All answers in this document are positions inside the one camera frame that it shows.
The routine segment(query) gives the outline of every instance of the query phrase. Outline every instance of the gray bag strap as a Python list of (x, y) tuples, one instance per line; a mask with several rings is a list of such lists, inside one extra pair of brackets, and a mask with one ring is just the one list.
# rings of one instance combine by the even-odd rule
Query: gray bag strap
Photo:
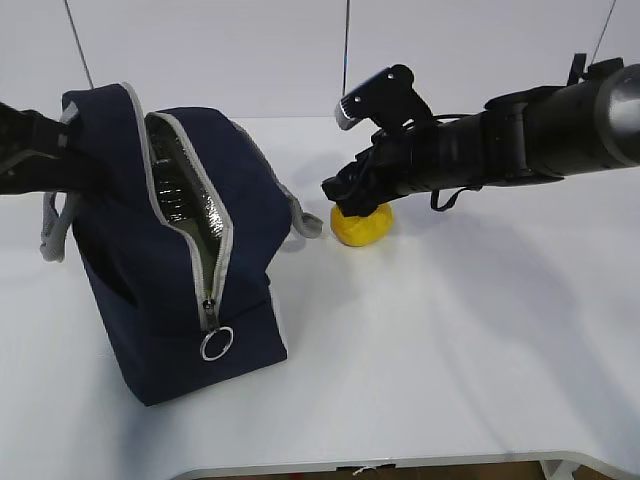
[(282, 190), (282, 193), (284, 193), (284, 195), (287, 197), (287, 200), (289, 200), (289, 209), (291, 210), (291, 223), (293, 225), (293, 228), (295, 228), (296, 231), (305, 238), (319, 237), (322, 233), (322, 220), (320, 220), (315, 215), (302, 210), (300, 201), (293, 193), (291, 193), (286, 185), (278, 180), (276, 172), (273, 171), (273, 168), (271, 168), (271, 165), (267, 161), (266, 157), (264, 156), (258, 145), (256, 145), (256, 143), (253, 141), (253, 138), (251, 138), (251, 135), (249, 135), (247, 131), (237, 123), (232, 123), (236, 127), (236, 129), (240, 133), (242, 133), (245, 139), (251, 144), (253, 149), (258, 154), (260, 160), (262, 160), (264, 165), (269, 169), (273, 181), (276, 183), (276, 185), (278, 185), (280, 190)]
[[(71, 123), (78, 116), (78, 107), (71, 102), (62, 112), (60, 122)], [(80, 208), (79, 193), (66, 195), (62, 211), (56, 209), (56, 197), (59, 192), (47, 192), (42, 201), (42, 233), (40, 238), (40, 253), (47, 262), (62, 262), (64, 260), (64, 246), (67, 232)]]

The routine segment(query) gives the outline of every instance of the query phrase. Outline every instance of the insulated lunch bag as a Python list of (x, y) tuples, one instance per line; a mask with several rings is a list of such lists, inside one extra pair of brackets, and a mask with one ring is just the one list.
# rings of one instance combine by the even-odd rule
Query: insulated lunch bag
[(126, 84), (68, 92), (69, 147), (104, 187), (45, 194), (41, 251), (70, 224), (123, 377), (152, 405), (284, 360), (269, 262), (303, 213), (249, 135), (209, 108), (144, 117)]

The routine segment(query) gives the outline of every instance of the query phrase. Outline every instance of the silver zipper trim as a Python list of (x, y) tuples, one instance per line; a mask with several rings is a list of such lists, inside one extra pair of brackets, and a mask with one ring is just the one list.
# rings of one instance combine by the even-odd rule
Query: silver zipper trim
[[(153, 112), (149, 115), (161, 118), (162, 120), (167, 122), (171, 126), (171, 128), (173, 128), (173, 131), (178, 136), (178, 139), (182, 143), (182, 146), (187, 153), (187, 160), (191, 163), (191, 166), (195, 170), (196, 175), (198, 176), (198, 180), (202, 182), (204, 189), (206, 190), (207, 194), (213, 199), (213, 202), (215, 203), (216, 208), (218, 209), (218, 211), (220, 212), (220, 216), (222, 217), (224, 228), (222, 231), (220, 250), (218, 252), (218, 258), (216, 258), (216, 264), (213, 269), (213, 278), (211, 282), (211, 297), (214, 302), (215, 314), (219, 316), (220, 304), (222, 303), (222, 294), (224, 293), (224, 284), (227, 278), (227, 271), (229, 269), (229, 261), (231, 258), (231, 248), (233, 246), (233, 222), (231, 221), (231, 217), (229, 216), (229, 212), (227, 212), (224, 203), (222, 203), (220, 195), (218, 195), (218, 192), (213, 186), (213, 183), (211, 183), (211, 179), (209, 179), (209, 176), (207, 175), (207, 172), (205, 171), (204, 166), (202, 165), (202, 162), (200, 161), (200, 158), (198, 157), (198, 154), (196, 153), (196, 150), (193, 147), (193, 144), (191, 143), (191, 140), (189, 139), (189, 136), (184, 130), (182, 124), (178, 121), (177, 118), (168, 113)], [(203, 275), (200, 276), (200, 285), (202, 285), (202, 278)], [(200, 304), (202, 305), (205, 300), (206, 298), (203, 298), (200, 301)]]
[(193, 274), (193, 284), (195, 290), (196, 300), (198, 302), (198, 318), (200, 320), (200, 329), (203, 331), (208, 330), (208, 322), (207, 315), (204, 311), (204, 306), (202, 305), (206, 300), (205, 290), (202, 279), (204, 278), (202, 273), (202, 262), (200, 260), (200, 253), (198, 252), (198, 247), (196, 246), (196, 242), (190, 235), (183, 232), (179, 228), (176, 228), (169, 224), (167, 219), (164, 217), (162, 210), (160, 210), (160, 204), (158, 203), (158, 197), (156, 196), (155, 184), (153, 182), (153, 172), (151, 168), (151, 147), (149, 145), (149, 139), (147, 137), (147, 129), (144, 124), (144, 113), (142, 112), (142, 105), (140, 104), (140, 100), (136, 95), (135, 90), (131, 85), (126, 82), (122, 82), (120, 84), (129, 94), (129, 98), (131, 99), (131, 103), (133, 105), (133, 110), (136, 117), (136, 124), (138, 126), (138, 135), (140, 137), (140, 150), (142, 152), (142, 164), (144, 165), (144, 173), (145, 179), (147, 181), (147, 194), (149, 195), (149, 203), (151, 204), (151, 208), (153, 213), (155, 213), (158, 221), (164, 225), (165, 227), (169, 227), (171, 230), (178, 232), (187, 242), (187, 246), (189, 247), (189, 255), (191, 257), (191, 271)]

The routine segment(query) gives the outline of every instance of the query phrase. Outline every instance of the white wall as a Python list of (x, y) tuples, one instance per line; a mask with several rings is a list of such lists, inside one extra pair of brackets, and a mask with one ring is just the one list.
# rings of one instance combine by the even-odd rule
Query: white wall
[[(147, 109), (233, 117), (330, 115), (347, 0), (70, 0), (96, 85), (126, 80)], [(351, 0), (348, 86), (393, 63), (435, 112), (562, 83), (591, 54), (611, 0)], [(640, 61), (640, 1), (618, 0), (598, 59)], [(0, 99), (59, 112), (87, 88), (63, 0), (0, 0)]]
[(475, 113), (494, 96), (566, 82), (573, 53), (595, 48), (609, 6), (610, 0), (352, 0), (348, 85), (405, 63), (434, 113)]
[(146, 109), (330, 115), (345, 0), (71, 0), (96, 85), (126, 80)]
[(57, 117), (88, 85), (61, 0), (0, 0), (0, 102)]

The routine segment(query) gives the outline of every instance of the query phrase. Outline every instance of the yellow ball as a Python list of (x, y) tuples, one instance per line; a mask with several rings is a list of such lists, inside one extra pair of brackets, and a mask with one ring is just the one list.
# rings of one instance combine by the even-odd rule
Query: yellow ball
[(368, 217), (345, 217), (338, 206), (331, 209), (331, 230), (338, 240), (350, 247), (369, 245), (384, 237), (393, 225), (388, 203), (380, 205)]

